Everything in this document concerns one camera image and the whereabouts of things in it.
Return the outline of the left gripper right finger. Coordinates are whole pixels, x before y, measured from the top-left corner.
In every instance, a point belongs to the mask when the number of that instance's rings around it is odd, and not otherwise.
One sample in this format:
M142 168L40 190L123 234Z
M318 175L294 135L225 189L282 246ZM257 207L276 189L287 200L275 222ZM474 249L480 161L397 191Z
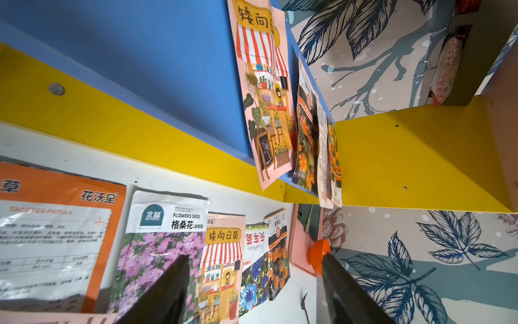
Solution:
M332 323L394 322L333 255L323 257L322 279Z

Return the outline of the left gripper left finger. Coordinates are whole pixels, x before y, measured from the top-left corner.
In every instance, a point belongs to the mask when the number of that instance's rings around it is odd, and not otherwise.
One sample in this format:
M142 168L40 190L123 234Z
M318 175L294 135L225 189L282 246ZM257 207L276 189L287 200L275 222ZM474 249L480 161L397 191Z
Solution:
M116 323L182 323L189 280L189 259L181 255Z

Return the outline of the striped shop seed bag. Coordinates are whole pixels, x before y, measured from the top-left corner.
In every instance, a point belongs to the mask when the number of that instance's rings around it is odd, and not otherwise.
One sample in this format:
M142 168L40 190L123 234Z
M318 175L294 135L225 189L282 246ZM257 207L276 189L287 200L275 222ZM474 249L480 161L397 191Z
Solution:
M198 277L201 323L238 323L246 217L209 213Z

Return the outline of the orange marigold seed bag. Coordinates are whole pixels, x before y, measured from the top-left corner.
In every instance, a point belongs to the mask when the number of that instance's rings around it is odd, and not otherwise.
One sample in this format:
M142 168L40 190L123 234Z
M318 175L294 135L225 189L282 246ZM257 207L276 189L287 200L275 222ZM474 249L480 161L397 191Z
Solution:
M268 215L264 222L268 225L268 297L273 301L290 278L286 210Z

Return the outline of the purple flower seed bag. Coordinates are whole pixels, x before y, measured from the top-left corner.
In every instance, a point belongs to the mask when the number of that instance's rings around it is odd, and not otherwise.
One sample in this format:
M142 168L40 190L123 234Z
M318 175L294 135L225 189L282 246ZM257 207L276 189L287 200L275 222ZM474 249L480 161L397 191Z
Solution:
M206 197L195 194L134 192L109 298L109 313L119 318L125 315L178 257L186 255L189 279L182 323L193 320L200 310L196 285L209 205Z

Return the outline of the blue flower seed bag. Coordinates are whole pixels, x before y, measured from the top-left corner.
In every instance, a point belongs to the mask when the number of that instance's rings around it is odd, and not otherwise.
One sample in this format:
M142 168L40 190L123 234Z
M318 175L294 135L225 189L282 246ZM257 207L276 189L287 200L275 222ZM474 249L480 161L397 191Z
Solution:
M246 226L239 317L268 301L268 233L267 224Z

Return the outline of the white orange seed bag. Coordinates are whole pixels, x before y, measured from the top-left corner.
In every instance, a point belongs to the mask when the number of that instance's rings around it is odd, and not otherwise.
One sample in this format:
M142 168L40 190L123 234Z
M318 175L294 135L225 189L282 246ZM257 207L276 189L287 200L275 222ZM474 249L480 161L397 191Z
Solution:
M1 164L1 308L91 313L127 189Z

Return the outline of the pink shop seed bag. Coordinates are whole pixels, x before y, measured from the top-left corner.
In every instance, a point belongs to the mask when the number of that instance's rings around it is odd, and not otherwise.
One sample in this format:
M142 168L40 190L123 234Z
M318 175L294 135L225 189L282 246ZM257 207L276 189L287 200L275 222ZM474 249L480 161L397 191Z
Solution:
M249 142L262 189L294 168L295 111L285 16L270 1L228 1Z
M114 323L116 313L112 314L86 314L86 313L46 313L46 312L20 312L1 311L1 323L49 323L49 324L73 324L73 323Z

